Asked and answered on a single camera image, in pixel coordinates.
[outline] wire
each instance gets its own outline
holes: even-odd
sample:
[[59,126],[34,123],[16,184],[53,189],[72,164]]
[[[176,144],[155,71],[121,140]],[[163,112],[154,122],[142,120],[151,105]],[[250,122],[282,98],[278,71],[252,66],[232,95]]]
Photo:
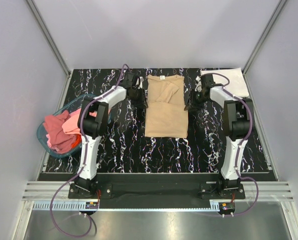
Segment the wire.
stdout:
[[78,172],[75,176],[73,176],[72,178],[70,178],[68,181],[66,181],[64,184],[62,184],[61,187],[59,187],[59,189],[58,189],[57,191],[55,191],[55,193],[54,193],[54,195],[53,195],[53,197],[52,197],[52,199],[51,199],[51,201],[50,201],[49,212],[50,212],[50,216],[51,216],[51,220],[52,220],[52,222],[53,222],[53,225],[55,226],[55,228],[56,228],[59,232],[63,233],[63,234],[66,235],[67,237],[72,237],[72,238],[76,238],[76,239],[85,237],[85,236],[88,235],[88,233],[90,232],[91,227],[92,227],[92,222],[93,222],[94,220],[93,220],[89,215],[85,215],[85,216],[88,217],[88,219],[89,219],[89,221],[90,221],[89,229],[88,229],[84,234],[82,234],[82,235],[73,235],[73,234],[67,233],[67,232],[65,232],[64,230],[62,230],[62,229],[58,226],[58,224],[56,223],[56,220],[55,220],[55,217],[54,217],[54,214],[53,214],[53,205],[54,205],[53,203],[54,203],[54,200],[55,200],[57,194],[60,192],[60,190],[61,190],[64,186],[66,186],[68,183],[72,182],[74,179],[76,179],[77,177],[79,177],[79,175],[80,175],[80,174],[83,172],[83,170],[84,170],[84,167],[85,167],[85,164],[86,164],[86,161],[87,161],[88,139],[87,139],[87,136],[86,136],[86,134],[85,134],[85,132],[84,132],[84,130],[83,130],[83,121],[84,121],[84,116],[86,115],[88,108],[89,108],[92,104],[94,104],[95,102],[97,102],[97,101],[99,101],[100,99],[102,99],[102,98],[108,96],[108,95],[111,94],[114,90],[116,90],[116,88],[118,87],[119,83],[121,82],[121,80],[122,80],[122,78],[123,78],[124,70],[125,70],[126,68],[130,71],[129,66],[128,66],[127,64],[123,64],[123,66],[122,66],[122,68],[121,68],[121,72],[120,72],[120,76],[119,76],[118,82],[117,82],[117,84],[114,86],[114,88],[111,88],[109,91],[105,92],[105,93],[103,94],[103,96],[101,96],[101,97],[97,97],[97,98],[95,98],[94,100],[92,100],[91,102],[89,102],[88,105],[87,105],[87,106],[85,107],[85,109],[83,110],[82,115],[81,115],[81,120],[80,120],[80,131],[81,131],[81,135],[82,135],[82,136],[84,137],[84,139],[85,139],[85,151],[84,151],[84,156],[83,156],[82,167],[81,167],[81,169],[79,170],[79,172]]
[[226,94],[228,94],[230,97],[232,97],[232,98],[238,100],[239,102],[241,102],[241,103],[243,104],[243,106],[245,107],[245,109],[246,109],[246,111],[247,111],[247,114],[248,114],[248,116],[249,116],[249,119],[250,119],[250,120],[249,120],[249,130],[248,130],[248,133],[246,134],[246,136],[245,136],[245,137],[239,142],[239,144],[238,144],[238,150],[237,150],[237,154],[236,154],[236,156],[235,156],[235,161],[234,161],[234,169],[235,169],[236,174],[238,175],[238,177],[239,177],[242,181],[250,180],[250,181],[254,182],[254,184],[255,184],[255,189],[256,189],[256,195],[255,195],[254,202],[251,204],[251,206],[250,206],[247,210],[235,214],[235,216],[241,216],[241,215],[244,215],[244,214],[248,213],[248,212],[255,206],[255,204],[256,204],[257,201],[258,201],[258,197],[259,197],[259,187],[258,187],[258,184],[257,184],[256,180],[253,179],[252,177],[249,177],[249,176],[244,176],[244,177],[242,177],[241,174],[240,174],[240,172],[238,171],[238,168],[240,168],[240,166],[238,166],[238,158],[239,158],[240,149],[241,149],[241,146],[242,146],[243,142],[246,141],[246,140],[249,138],[249,136],[251,135],[251,132],[252,132],[252,130],[253,130],[253,117],[252,117],[251,110],[250,110],[250,108],[248,107],[248,105],[247,105],[247,104],[246,104],[240,97],[237,97],[237,96],[233,95],[232,93],[230,93],[229,91],[226,90],[225,87],[228,86],[228,85],[230,84],[230,80],[229,80],[228,77],[226,77],[225,75],[222,75],[222,74],[220,74],[220,73],[217,73],[217,72],[208,72],[208,73],[205,73],[205,74],[201,75],[200,78],[201,78],[202,76],[206,76],[206,75],[218,75],[218,76],[221,76],[221,77],[225,78],[225,79],[227,80],[227,83],[224,84],[224,85],[222,86],[222,90],[223,90]]

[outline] metal floor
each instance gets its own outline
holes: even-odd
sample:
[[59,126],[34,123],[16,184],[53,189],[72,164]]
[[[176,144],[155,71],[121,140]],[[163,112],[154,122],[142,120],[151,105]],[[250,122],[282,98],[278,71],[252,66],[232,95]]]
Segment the metal floor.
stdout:
[[[237,202],[236,207],[236,212],[242,212],[248,204]],[[89,221],[82,216],[68,219],[73,213],[54,211],[54,216],[66,232],[83,234],[89,227]],[[99,211],[92,218],[97,233],[93,226],[84,240],[291,240],[282,206],[278,202],[258,202],[252,211],[234,218],[218,217],[215,212],[122,211]],[[72,238],[54,228],[48,211],[34,210],[24,239]]]

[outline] black bracket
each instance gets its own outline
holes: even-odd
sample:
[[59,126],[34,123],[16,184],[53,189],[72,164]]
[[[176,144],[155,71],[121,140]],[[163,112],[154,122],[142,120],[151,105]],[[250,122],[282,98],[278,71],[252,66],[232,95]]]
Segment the black bracket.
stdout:
[[143,88],[138,88],[141,82],[140,77],[127,72],[124,79],[119,83],[119,86],[127,90],[127,97],[131,100],[131,104],[139,109],[147,109],[148,104],[146,100],[145,90]]
[[215,200],[215,199],[246,199],[244,186],[240,184],[239,188],[218,192],[214,190],[216,188],[216,183],[201,183],[200,184],[200,196],[204,200]]
[[[87,105],[93,101],[93,98],[85,97],[82,101],[81,112],[78,119],[78,128],[80,128],[81,117]],[[95,139],[98,136],[102,136],[108,125],[108,111],[109,104],[107,102],[96,101],[88,107],[85,115],[83,116],[82,128],[83,132]],[[90,113],[97,112],[96,117],[91,116]]]
[[96,190],[100,190],[101,199],[111,199],[113,192],[113,185],[111,183],[96,183],[95,188],[92,192],[86,191],[78,186],[75,183],[70,184],[69,199],[96,199],[97,193]]
[[243,139],[250,127],[250,119],[252,118],[252,130],[255,128],[254,104],[249,98],[243,99],[251,111],[251,116],[247,114],[247,109],[238,100],[224,101],[223,106],[223,132],[233,141]]
[[192,89],[184,110],[189,112],[198,111],[204,108],[204,103],[210,101],[210,89],[221,84],[216,84],[212,75],[200,76],[201,89]]

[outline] red cloth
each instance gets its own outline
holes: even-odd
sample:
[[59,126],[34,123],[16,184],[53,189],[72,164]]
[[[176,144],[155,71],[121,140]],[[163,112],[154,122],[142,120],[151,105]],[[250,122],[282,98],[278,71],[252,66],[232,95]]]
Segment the red cloth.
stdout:
[[49,115],[44,118],[43,126],[50,136],[52,147],[58,148],[57,153],[64,154],[72,149],[72,144],[76,142],[75,134],[65,134],[63,124],[70,118],[69,112],[65,110],[63,113],[53,116]]

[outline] pink cloth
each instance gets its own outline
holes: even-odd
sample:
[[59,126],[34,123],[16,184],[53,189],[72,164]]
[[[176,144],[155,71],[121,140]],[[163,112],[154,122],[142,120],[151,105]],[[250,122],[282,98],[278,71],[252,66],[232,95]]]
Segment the pink cloth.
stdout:
[[[72,135],[72,134],[80,134],[80,128],[78,127],[78,120],[79,115],[81,112],[81,108],[78,110],[70,113],[70,118],[62,124],[62,129],[65,134]],[[90,113],[91,116],[97,116],[96,112]]]
[[59,151],[60,151],[59,148],[57,148],[57,147],[51,145],[51,143],[50,143],[50,135],[47,134],[46,137],[47,137],[47,139],[48,139],[48,141],[47,141],[47,145],[48,145],[48,147],[51,148],[52,150],[56,150],[57,152],[59,152]]
[[53,148],[57,148],[60,154],[70,151],[77,139],[76,135],[68,135],[63,131],[62,125],[70,118],[67,110],[57,116],[49,115],[44,118],[43,126],[49,134],[49,143]]

